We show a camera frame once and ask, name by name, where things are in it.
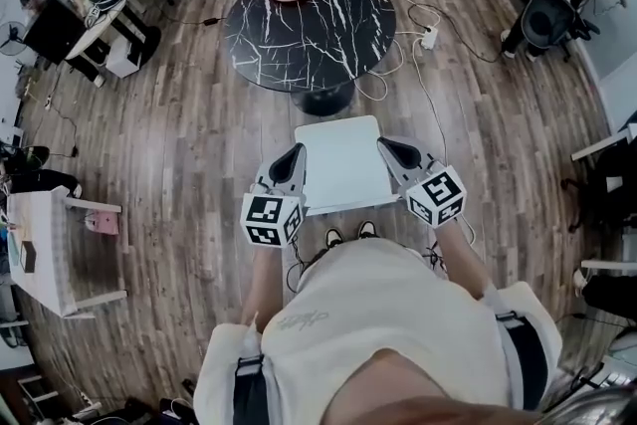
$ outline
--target black cable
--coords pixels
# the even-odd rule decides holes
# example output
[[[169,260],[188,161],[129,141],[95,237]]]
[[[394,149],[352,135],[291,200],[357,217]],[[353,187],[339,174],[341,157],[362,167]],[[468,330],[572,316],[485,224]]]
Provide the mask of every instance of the black cable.
[[[53,105],[53,102],[51,102],[51,108],[55,110],[61,118],[63,118],[64,120],[67,120],[73,126],[73,149],[71,150],[71,155],[69,156],[66,156],[64,154],[55,154],[55,155],[56,156],[64,155],[64,157],[66,158],[75,158],[78,155],[78,125],[75,124],[75,122],[71,118],[66,117],[65,115],[62,115],[62,113],[57,108],[55,108],[55,106]]]
[[[559,324],[560,322],[562,322],[566,318],[574,318],[574,319],[579,319],[579,320],[590,320],[592,322],[599,322],[600,324],[616,325],[618,327],[627,327],[627,326],[631,325],[629,319],[626,320],[627,324],[618,324],[617,322],[608,322],[607,320],[599,320],[599,319],[590,318],[586,314],[583,314],[583,313],[580,313],[580,312],[575,313],[575,314],[566,314],[565,316],[562,316],[561,318],[556,320],[555,324]]]
[[[440,9],[438,6],[433,6],[431,4],[425,4],[425,3],[419,3],[419,2],[415,2],[413,3],[411,6],[409,6],[409,9],[407,9],[407,16],[409,17],[409,19],[416,24],[418,27],[421,27],[423,29],[425,29],[427,32],[430,31],[429,27],[426,25],[421,24],[420,22],[417,22],[413,15],[411,14],[411,10],[414,9],[415,7],[418,6],[424,6],[424,7],[428,7],[429,9],[435,9],[438,13],[440,13],[441,15],[443,15],[451,24],[451,27],[454,29],[454,32],[456,33],[456,36],[458,36],[458,39],[460,40],[460,42],[465,45],[467,47],[467,49],[474,55],[476,56],[478,59],[480,59],[481,61],[484,61],[486,63],[489,64],[494,64],[495,62],[498,61],[498,59],[500,58],[500,56],[502,55],[502,51],[500,51],[498,53],[498,55],[492,60],[490,61],[489,59],[479,55],[473,48],[471,48],[469,46],[468,43],[465,42],[464,39],[462,39],[462,36],[460,35],[460,32],[458,32],[458,28],[456,27],[456,23],[454,22],[454,19],[451,17],[451,15],[449,15],[447,12],[443,11],[442,9]]]
[[[159,12],[164,16],[164,18],[166,18],[168,21],[173,22],[173,23],[178,23],[181,25],[205,25],[206,27],[210,26],[210,25],[216,25],[218,24],[221,20],[225,20],[225,17],[221,17],[221,18],[206,18],[205,20],[202,20],[201,22],[184,22],[182,20],[176,20],[175,18],[172,18],[170,16],[168,16],[163,9],[161,9],[161,6],[159,4],[157,4],[155,2],[155,0],[150,0],[152,2],[152,4],[159,10]]]
[[[292,248],[295,251],[295,259],[297,259],[297,261],[290,266],[290,268],[288,269],[288,273],[286,274],[286,285],[288,286],[288,289],[290,289],[290,291],[293,292],[294,294],[296,294],[297,291],[295,291],[290,285],[290,273],[297,266],[301,266],[301,274],[303,274],[303,271],[306,269],[306,263],[303,261],[301,257],[299,257],[299,245],[297,244],[298,239],[299,238],[295,236],[291,243]]]

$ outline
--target white cable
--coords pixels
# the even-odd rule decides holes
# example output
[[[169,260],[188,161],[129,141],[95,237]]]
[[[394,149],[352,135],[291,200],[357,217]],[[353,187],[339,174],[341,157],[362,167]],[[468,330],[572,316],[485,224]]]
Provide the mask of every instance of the white cable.
[[[94,421],[91,425],[97,425],[98,423],[100,423],[101,421],[107,421],[107,420],[119,420],[124,422],[126,425],[130,425],[130,423],[128,423],[126,420],[124,420],[123,418],[119,418],[119,416],[105,416],[104,418],[102,418],[101,420],[98,421]]]
[[[440,119],[438,118],[438,111],[436,110],[436,106],[434,101],[429,96],[429,91],[425,87],[425,84],[422,81],[422,75],[420,74],[420,68],[418,67],[418,63],[416,62],[416,44],[422,41],[422,38],[414,41],[414,44],[411,45],[411,58],[414,61],[414,66],[416,67],[416,71],[418,72],[418,81],[420,82],[420,87],[427,95],[427,100],[429,100],[429,105],[431,105],[431,110],[434,112],[434,118],[436,119],[436,123],[438,124],[438,129],[440,129],[440,135],[442,136],[442,145],[445,149],[445,165],[447,165],[447,140],[445,139],[445,132],[442,130],[442,125],[440,124]]]
[[[464,214],[461,214],[460,217],[462,218],[462,220],[465,222],[465,224],[467,225],[467,227],[469,227],[469,230],[471,231],[471,243],[469,243],[469,246],[473,247],[474,243],[476,242],[476,231],[471,226],[471,223],[467,221],[467,218],[465,218]]]
[[[181,400],[182,402],[186,403],[186,407],[192,409],[192,405],[190,404],[190,402],[188,402],[185,398],[181,398],[181,397],[177,397],[177,398],[173,398],[170,401],[170,411],[172,412],[172,414],[174,414],[175,416],[179,416],[175,410],[172,408],[172,404],[174,404],[175,402],[178,402],[179,400]]]
[[[432,15],[436,15],[436,18],[438,19],[436,21],[435,24],[432,25],[432,27],[438,27],[438,24],[441,21],[440,15],[438,13],[436,13],[433,9],[429,9],[427,6],[421,6],[418,2],[414,2],[413,0],[406,0],[407,2],[409,2],[410,4],[422,9],[423,11],[427,11],[428,13],[431,13]]]
[[[368,73],[370,75],[373,75],[375,77],[379,77],[382,82],[385,85],[385,94],[382,95],[382,98],[373,98],[372,96],[370,96],[368,93],[366,93],[363,89],[361,89],[358,86],[358,80],[354,80],[354,85],[356,86],[356,88],[358,89],[358,91],[365,96],[368,100],[372,100],[373,102],[382,102],[385,98],[387,98],[387,95],[389,94],[389,87],[387,86],[387,83],[385,82],[385,79],[382,78],[382,75],[378,75],[377,73],[374,73],[373,71],[368,71]]]
[[[414,31],[397,32],[396,34],[416,34],[417,36],[420,36],[423,38],[426,36],[424,32],[414,32]]]
[[[400,51],[400,64],[396,66],[393,70],[386,71],[384,73],[370,72],[372,75],[376,75],[377,77],[386,77],[387,75],[391,75],[393,72],[398,71],[400,68],[402,68],[402,65],[405,64],[405,54],[403,54],[401,46],[398,44],[396,40],[393,40],[392,43],[395,43],[396,46],[398,47],[398,50]]]

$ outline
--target cable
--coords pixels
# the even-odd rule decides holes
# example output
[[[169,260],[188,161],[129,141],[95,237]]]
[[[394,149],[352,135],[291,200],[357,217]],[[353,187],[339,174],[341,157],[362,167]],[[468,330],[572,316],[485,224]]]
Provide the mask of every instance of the cable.
[[[406,0],[407,2],[409,2],[411,4],[411,6],[409,6],[409,9],[407,10],[407,15],[409,16],[409,12],[411,11],[412,8],[414,7],[419,7],[420,9],[422,9],[423,11],[427,11],[428,13],[431,13],[433,15],[436,15],[436,17],[438,18],[438,20],[436,21],[436,23],[434,25],[432,25],[431,27],[438,27],[438,24],[440,23],[440,15],[436,12],[433,11],[431,9],[432,6],[429,6],[428,4],[421,4],[418,2],[414,2],[413,0]],[[409,16],[409,19],[414,22],[416,25],[418,25],[419,27],[422,27],[423,29],[427,29],[427,31],[429,31],[429,28],[426,27],[425,25],[421,25],[418,22],[414,21],[414,19]]]
[[[98,423],[100,423],[101,421],[107,421],[107,420],[119,420],[124,422],[126,425],[130,425],[130,423],[128,423],[123,418],[119,418],[119,416],[105,416],[104,418],[101,418],[98,421],[91,422],[91,425],[98,425]]]
[[[397,32],[396,34],[407,34],[406,32]],[[386,77],[387,75],[391,75],[393,72],[398,71],[400,68],[402,68],[402,65],[405,64],[405,54],[402,51],[402,47],[398,44],[398,42],[394,39],[392,41],[392,43],[395,43],[396,46],[398,47],[398,50],[400,52],[400,64],[398,66],[396,66],[393,70],[390,71],[386,71],[384,73],[379,73],[379,72],[372,72],[369,71],[368,73],[372,74],[372,75],[376,75],[377,77]]]
[[[413,45],[411,45],[411,58],[413,59],[414,66],[416,67],[416,71],[418,72],[418,82],[420,82],[420,87],[425,92],[425,95],[427,96],[427,100],[429,100],[429,105],[431,105],[431,110],[434,112],[434,118],[436,119],[436,124],[438,124],[438,129],[440,129],[440,135],[442,136],[442,145],[445,149],[444,161],[445,161],[445,165],[447,165],[447,140],[445,139],[445,132],[442,129],[440,118],[438,118],[438,111],[436,110],[436,105],[434,104],[434,101],[431,99],[431,96],[429,96],[429,91],[427,91],[427,88],[425,87],[425,84],[422,81],[422,75],[420,74],[420,67],[418,66],[418,63],[416,62],[416,44],[418,44],[420,41],[422,41],[422,38],[415,40]]]
[[[465,222],[465,224],[467,225],[467,227],[469,227],[469,230],[471,231],[471,242],[469,243],[469,246],[473,248],[474,243],[476,242],[476,231],[471,226],[471,223],[467,221],[467,218],[465,218],[464,214],[461,214],[460,217],[462,218],[462,221]]]
[[[293,292],[294,294],[296,294],[297,291],[295,291],[290,285],[290,273],[297,266],[301,266],[301,274],[303,274],[304,270],[306,269],[306,263],[303,261],[301,257],[299,257],[299,245],[297,244],[298,240],[299,240],[299,237],[295,236],[292,242],[290,243],[292,245],[293,250],[295,251],[295,259],[297,259],[297,261],[290,266],[290,268],[288,269],[288,273],[286,274],[286,285],[288,286],[288,289],[290,289],[290,291]]]
[[[382,98],[373,98],[372,96],[370,96],[368,93],[366,93],[363,89],[361,89],[358,86],[358,80],[354,80],[354,86],[356,87],[356,89],[363,95],[365,96],[368,100],[372,100],[373,102],[382,102],[385,98],[387,98],[387,95],[389,94],[389,86],[387,85],[387,82],[385,82],[385,79],[383,78],[382,75],[379,75],[377,73],[374,73],[373,71],[368,71],[368,73],[370,75],[372,75],[373,77],[377,77],[380,78],[383,82],[383,84],[385,85],[385,94],[382,95]]]
[[[225,20],[226,17],[221,17],[221,18],[206,18],[205,20],[202,20],[201,22],[184,22],[182,20],[176,20],[175,18],[172,18],[170,16],[168,16],[163,9],[161,9],[161,6],[159,4],[157,4],[155,2],[155,0],[150,0],[152,2],[152,4],[159,10],[159,12],[170,22],[173,23],[178,23],[181,25],[205,25],[206,27],[209,27],[210,25],[216,25],[218,24],[221,20]]]
[[[192,404],[190,402],[188,402],[185,398],[181,398],[181,397],[177,397],[177,398],[173,398],[170,401],[170,411],[172,412],[172,414],[174,414],[175,416],[179,416],[178,413],[175,412],[174,408],[172,407],[172,404],[174,404],[175,402],[178,402],[179,400],[181,400],[182,402],[186,403],[186,407],[192,409]]]
[[[65,157],[75,158],[78,155],[78,125],[75,124],[70,117],[62,115],[62,113],[53,105],[53,102],[51,102],[51,108],[55,110],[61,118],[67,120],[73,126],[73,149],[71,150],[71,155]]]
[[[429,27],[426,25],[421,24],[420,22],[416,21],[413,17],[413,15],[411,14],[411,10],[415,7],[421,7],[421,6],[426,6],[426,7],[430,7],[432,9],[436,9],[438,10],[440,13],[442,13],[442,15],[447,19],[447,21],[451,24],[451,27],[453,28],[454,32],[456,33],[456,36],[458,36],[458,39],[460,40],[460,42],[465,45],[467,47],[467,49],[478,59],[480,59],[481,61],[484,61],[486,63],[489,64],[494,64],[502,55],[502,51],[500,51],[498,53],[498,55],[492,59],[489,60],[483,56],[481,56],[480,54],[478,54],[473,48],[471,48],[471,46],[469,46],[469,44],[467,42],[465,42],[464,39],[462,39],[462,36],[460,35],[460,32],[458,31],[458,28],[456,27],[456,23],[454,22],[454,19],[451,17],[451,15],[449,15],[447,12],[443,11],[442,9],[440,9],[437,6],[433,6],[431,4],[416,4],[415,2],[412,2],[412,5],[409,6],[409,9],[407,9],[407,16],[409,17],[409,19],[416,24],[418,27],[422,27],[425,30],[429,30]]]

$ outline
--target table base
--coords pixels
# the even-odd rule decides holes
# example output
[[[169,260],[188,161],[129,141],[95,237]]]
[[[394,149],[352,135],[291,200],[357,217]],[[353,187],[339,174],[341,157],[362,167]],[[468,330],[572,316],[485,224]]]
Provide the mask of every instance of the table base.
[[[349,82],[326,91],[312,91],[310,93],[292,93],[292,103],[309,115],[326,117],[340,112],[348,107],[354,96],[356,87]]]

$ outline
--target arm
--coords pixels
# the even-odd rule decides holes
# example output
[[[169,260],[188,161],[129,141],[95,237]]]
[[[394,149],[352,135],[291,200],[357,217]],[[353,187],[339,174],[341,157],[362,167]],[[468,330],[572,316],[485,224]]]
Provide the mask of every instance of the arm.
[[[257,248],[252,262],[252,284],[243,305],[241,324],[250,325],[257,316],[263,332],[270,319],[283,309],[283,263],[281,250]]]
[[[479,300],[491,279],[478,254],[469,246],[458,222],[449,221],[437,228],[436,239],[447,266],[449,280]]]

